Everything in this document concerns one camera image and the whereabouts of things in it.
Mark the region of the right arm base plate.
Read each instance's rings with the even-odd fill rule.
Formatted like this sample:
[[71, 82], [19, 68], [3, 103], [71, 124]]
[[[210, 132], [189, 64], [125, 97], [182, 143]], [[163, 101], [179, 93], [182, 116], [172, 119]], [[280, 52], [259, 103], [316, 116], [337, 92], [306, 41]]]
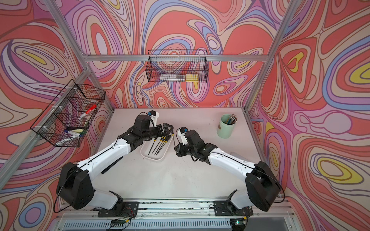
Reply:
[[214, 201], [210, 205], [210, 208], [214, 210], [214, 214], [220, 216], [244, 216], [250, 217], [253, 215], [251, 207], [244, 207], [242, 209], [237, 208], [231, 202], [228, 201]]

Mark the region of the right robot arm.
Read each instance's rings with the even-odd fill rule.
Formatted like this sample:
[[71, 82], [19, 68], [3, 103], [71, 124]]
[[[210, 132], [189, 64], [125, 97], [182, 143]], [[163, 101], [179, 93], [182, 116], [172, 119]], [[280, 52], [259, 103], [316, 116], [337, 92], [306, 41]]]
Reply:
[[228, 154], [212, 143], [205, 143], [195, 130], [180, 128], [176, 138], [179, 141], [175, 147], [178, 157], [190, 156], [194, 162], [220, 167], [245, 182], [245, 190], [234, 190], [225, 200], [225, 208], [215, 205], [216, 209], [236, 215], [244, 208], [255, 206], [268, 212], [282, 191], [267, 163], [259, 161], [255, 164]]

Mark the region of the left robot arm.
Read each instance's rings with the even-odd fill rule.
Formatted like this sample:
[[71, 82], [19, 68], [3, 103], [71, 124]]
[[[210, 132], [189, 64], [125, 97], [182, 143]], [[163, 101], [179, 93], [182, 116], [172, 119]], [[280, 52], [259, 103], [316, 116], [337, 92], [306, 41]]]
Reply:
[[92, 206], [115, 213], [122, 212], [125, 209], [123, 198], [113, 191], [95, 189], [92, 181], [145, 141], [172, 136], [173, 126], [168, 123], [157, 124], [157, 118], [154, 111], [138, 115], [134, 125], [119, 135], [110, 146], [77, 164], [65, 164], [56, 188], [57, 197], [74, 209]]

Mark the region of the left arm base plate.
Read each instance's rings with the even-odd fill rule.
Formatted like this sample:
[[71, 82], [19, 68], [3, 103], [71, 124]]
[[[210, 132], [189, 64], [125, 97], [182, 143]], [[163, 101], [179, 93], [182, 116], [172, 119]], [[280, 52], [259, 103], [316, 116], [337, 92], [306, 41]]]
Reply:
[[139, 202], [134, 201], [121, 201], [112, 209], [100, 209], [98, 212], [98, 217], [100, 218], [134, 218], [138, 213]]

